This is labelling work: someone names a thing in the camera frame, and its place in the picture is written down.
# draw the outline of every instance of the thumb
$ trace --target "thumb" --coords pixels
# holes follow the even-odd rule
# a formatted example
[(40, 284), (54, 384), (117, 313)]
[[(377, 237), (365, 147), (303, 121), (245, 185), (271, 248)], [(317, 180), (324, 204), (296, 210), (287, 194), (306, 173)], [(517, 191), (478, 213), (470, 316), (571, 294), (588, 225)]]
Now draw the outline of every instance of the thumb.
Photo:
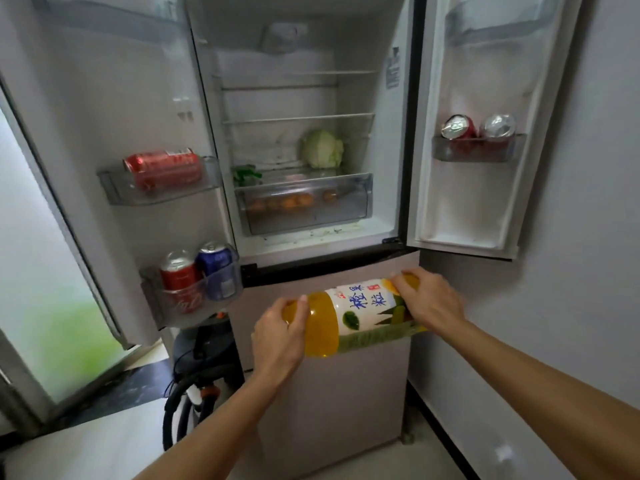
[(309, 298), (307, 295), (302, 295), (298, 298), (296, 304), (296, 316), (293, 318), (293, 322), (289, 326), (289, 330), (292, 333), (305, 334), (307, 329), (307, 320), (309, 317)]
[(409, 302), (413, 298), (413, 295), (416, 293), (416, 291), (411, 288), (409, 283), (406, 282), (406, 280), (404, 279), (404, 275), (402, 274), (394, 273), (391, 276), (390, 281), (394, 284), (397, 290), (400, 291), (400, 296), (402, 296), (406, 302)]

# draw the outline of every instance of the person's left hand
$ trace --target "person's left hand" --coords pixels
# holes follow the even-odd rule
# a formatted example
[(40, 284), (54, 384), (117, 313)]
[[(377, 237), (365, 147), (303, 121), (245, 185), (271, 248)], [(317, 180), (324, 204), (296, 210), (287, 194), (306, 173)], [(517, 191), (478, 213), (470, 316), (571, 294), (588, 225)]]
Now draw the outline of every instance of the person's left hand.
[(255, 324), (253, 341), (254, 374), (272, 381), (277, 387), (296, 371), (305, 356), (305, 330), (309, 301), (302, 295), (291, 323), (282, 318), (287, 300), (278, 298)]

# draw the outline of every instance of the black vacuum cleaner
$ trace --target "black vacuum cleaner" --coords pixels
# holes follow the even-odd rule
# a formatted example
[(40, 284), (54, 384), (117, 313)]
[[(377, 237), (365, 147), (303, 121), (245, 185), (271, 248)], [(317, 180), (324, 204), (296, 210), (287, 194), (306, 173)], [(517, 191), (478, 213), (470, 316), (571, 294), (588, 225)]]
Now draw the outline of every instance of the black vacuum cleaner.
[[(164, 405), (163, 446), (173, 446), (172, 423), (182, 396), (184, 406), (180, 413), (175, 442), (187, 434), (189, 416), (194, 409), (194, 426), (204, 421), (212, 412), (220, 396), (214, 381), (224, 379), (225, 384), (236, 391), (244, 383), (240, 357), (236, 349), (228, 315), (216, 319), (211, 325), (182, 330), (173, 345), (173, 386)], [(195, 385), (200, 390), (202, 403), (194, 406), (186, 395)]]

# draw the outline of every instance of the forearm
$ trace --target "forearm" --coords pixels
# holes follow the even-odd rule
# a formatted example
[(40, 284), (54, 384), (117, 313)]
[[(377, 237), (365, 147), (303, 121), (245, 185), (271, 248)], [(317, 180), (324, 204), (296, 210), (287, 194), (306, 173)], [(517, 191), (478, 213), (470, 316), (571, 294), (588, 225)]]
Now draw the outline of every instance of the forearm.
[(469, 322), (457, 322), (441, 335), (575, 476), (640, 475), (640, 411), (503, 344)]
[(252, 428), (273, 402), (279, 385), (253, 376), (180, 443), (135, 480), (223, 480), (233, 468)]

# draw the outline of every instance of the orange juice bottle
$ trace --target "orange juice bottle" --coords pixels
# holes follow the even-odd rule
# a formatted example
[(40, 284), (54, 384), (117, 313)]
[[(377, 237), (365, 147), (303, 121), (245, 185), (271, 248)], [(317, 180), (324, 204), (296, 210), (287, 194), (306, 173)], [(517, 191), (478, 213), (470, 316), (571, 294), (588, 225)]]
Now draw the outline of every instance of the orange juice bottle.
[[(418, 288), (414, 275), (405, 274), (404, 279)], [(424, 331), (393, 283), (384, 278), (311, 293), (308, 298), (307, 356), (327, 357)], [(285, 307), (282, 316), (287, 323), (293, 321), (296, 305)]]

